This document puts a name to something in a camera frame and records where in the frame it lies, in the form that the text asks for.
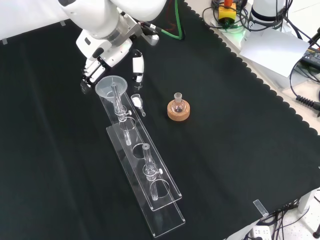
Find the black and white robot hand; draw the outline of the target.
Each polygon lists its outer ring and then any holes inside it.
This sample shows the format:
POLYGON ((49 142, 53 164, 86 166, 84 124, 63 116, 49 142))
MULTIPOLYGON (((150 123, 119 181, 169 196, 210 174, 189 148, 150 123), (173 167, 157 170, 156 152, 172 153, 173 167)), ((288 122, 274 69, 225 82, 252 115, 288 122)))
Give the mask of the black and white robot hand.
POLYGON ((141 51, 133 49, 133 40, 128 38, 120 46, 112 45, 106 39, 96 39, 88 31, 82 30, 76 45, 86 57, 82 70, 80 89, 88 94, 102 79, 103 75, 119 64, 128 54, 132 55, 133 79, 140 84, 143 81, 145 64, 141 51))

